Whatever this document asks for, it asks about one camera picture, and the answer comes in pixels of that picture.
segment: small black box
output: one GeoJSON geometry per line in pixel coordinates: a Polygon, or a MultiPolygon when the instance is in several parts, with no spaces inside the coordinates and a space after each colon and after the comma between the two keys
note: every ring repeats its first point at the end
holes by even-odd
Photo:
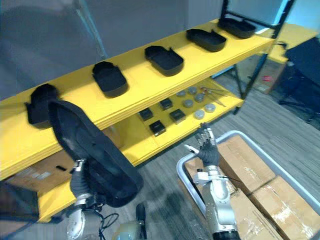
{"type": "Polygon", "coordinates": [[[156,137],[159,136],[160,134],[163,134],[166,131],[165,126],[162,124],[160,120],[150,124],[149,127],[156,137]]]}
{"type": "Polygon", "coordinates": [[[186,115],[183,111],[181,111],[180,109],[177,109],[173,112],[170,112],[170,118],[172,119],[172,121],[175,123],[175,124],[178,124],[180,122],[182,122],[183,120],[186,119],[186,115]]]}
{"type": "Polygon", "coordinates": [[[163,110],[167,110],[173,106],[172,101],[169,98],[163,99],[159,102],[159,104],[163,110]]]}
{"type": "Polygon", "coordinates": [[[143,121],[147,121],[148,119],[151,119],[154,116],[154,114],[152,113],[152,111],[148,107],[146,109],[143,109],[142,111],[140,111],[139,115],[143,121]]]}

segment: black plastic tray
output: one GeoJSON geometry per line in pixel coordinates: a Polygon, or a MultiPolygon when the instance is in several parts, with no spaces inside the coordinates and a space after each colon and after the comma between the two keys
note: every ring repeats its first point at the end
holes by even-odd
{"type": "Polygon", "coordinates": [[[245,20],[238,21],[233,18],[220,18],[218,27],[241,39],[250,38],[257,29],[254,25],[245,20]]]}
{"type": "Polygon", "coordinates": [[[111,62],[102,61],[94,65],[93,78],[109,98],[115,98],[124,94],[129,86],[119,67],[111,62]]]}
{"type": "Polygon", "coordinates": [[[227,41],[225,37],[216,33],[214,30],[208,32],[202,29],[187,30],[186,38],[210,52],[218,52],[222,50],[227,41]]]}
{"type": "Polygon", "coordinates": [[[145,58],[163,75],[169,77],[178,74],[184,67],[184,59],[170,47],[149,46],[144,50],[145,58]]]}
{"type": "Polygon", "coordinates": [[[114,208],[137,195],[143,187],[141,175],[80,107],[54,100],[49,117],[56,139],[72,159],[87,159],[88,185],[94,193],[106,196],[114,208]]]}
{"type": "Polygon", "coordinates": [[[48,104],[51,100],[58,99],[58,90],[46,83],[37,87],[30,98],[31,103],[25,103],[29,124],[39,129],[49,128],[48,104]]]}

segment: gray carpet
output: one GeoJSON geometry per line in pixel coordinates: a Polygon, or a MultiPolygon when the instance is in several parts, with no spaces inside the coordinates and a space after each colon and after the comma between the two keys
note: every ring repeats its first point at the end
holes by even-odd
{"type": "MultiPolygon", "coordinates": [[[[233,86],[232,90],[236,92],[235,82],[229,76],[219,77],[218,82],[229,89],[233,86]]],[[[216,136],[230,130],[245,133],[320,200],[320,131],[278,105],[271,96],[251,91],[236,116],[229,113],[213,122],[212,128],[216,136]]],[[[144,188],[134,201],[117,209],[103,208],[105,215],[120,214],[118,221],[105,231],[106,239],[111,239],[120,223],[135,219],[135,207],[139,202],[147,206],[149,239],[210,239],[177,182],[177,161],[188,154],[184,142],[195,144],[196,140],[194,136],[187,137],[139,167],[144,188]]],[[[64,240],[66,225],[66,220],[57,225],[34,224],[13,239],[64,240]]],[[[92,225],[86,232],[88,240],[98,239],[98,222],[92,225]]]]}
{"type": "MultiPolygon", "coordinates": [[[[273,97],[273,99],[276,102],[279,102],[286,95],[286,91],[281,86],[278,86],[276,89],[274,89],[270,93],[270,95],[273,97]]],[[[288,102],[302,104],[301,101],[298,101],[291,96],[289,96],[285,100],[288,102]]],[[[300,106],[293,106],[293,105],[283,105],[283,107],[288,109],[290,112],[292,112],[294,115],[301,118],[302,120],[309,119],[311,116],[311,113],[313,112],[312,109],[308,108],[308,107],[300,107],[300,106]]],[[[317,130],[320,130],[320,115],[319,114],[311,121],[310,125],[313,126],[314,128],[316,128],[317,130]]]]}

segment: black chair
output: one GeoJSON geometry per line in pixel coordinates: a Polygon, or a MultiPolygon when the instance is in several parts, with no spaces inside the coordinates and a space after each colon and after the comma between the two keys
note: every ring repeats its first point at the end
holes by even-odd
{"type": "Polygon", "coordinates": [[[278,102],[291,105],[309,112],[306,123],[320,115],[320,42],[317,37],[286,51],[285,56],[292,62],[294,74],[282,85],[287,92],[278,102]],[[298,102],[285,101],[293,97],[298,102]]]}

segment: metal washer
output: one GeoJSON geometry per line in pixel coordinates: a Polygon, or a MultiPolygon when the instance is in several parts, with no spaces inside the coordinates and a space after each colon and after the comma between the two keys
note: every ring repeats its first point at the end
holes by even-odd
{"type": "Polygon", "coordinates": [[[201,109],[195,111],[194,117],[195,117],[195,119],[198,119],[198,120],[203,119],[205,117],[205,111],[203,111],[201,109]]]}
{"type": "Polygon", "coordinates": [[[194,96],[194,100],[197,102],[197,103],[201,103],[203,102],[205,99],[205,95],[203,93],[198,93],[197,95],[194,96]]]}
{"type": "Polygon", "coordinates": [[[188,93],[191,94],[191,95],[196,95],[197,88],[195,86],[188,87],[188,93]]]}
{"type": "Polygon", "coordinates": [[[179,91],[179,92],[177,92],[175,95],[176,95],[177,97],[182,98],[182,97],[184,97],[184,96],[186,95],[186,91],[185,91],[185,90],[179,91]]]}
{"type": "Polygon", "coordinates": [[[192,108],[192,106],[194,105],[194,102],[190,99],[187,99],[187,100],[184,100],[182,104],[185,108],[189,109],[189,108],[192,108]]]}
{"type": "Polygon", "coordinates": [[[204,106],[204,109],[207,113],[213,113],[216,110],[216,106],[212,103],[208,103],[204,106]]]}

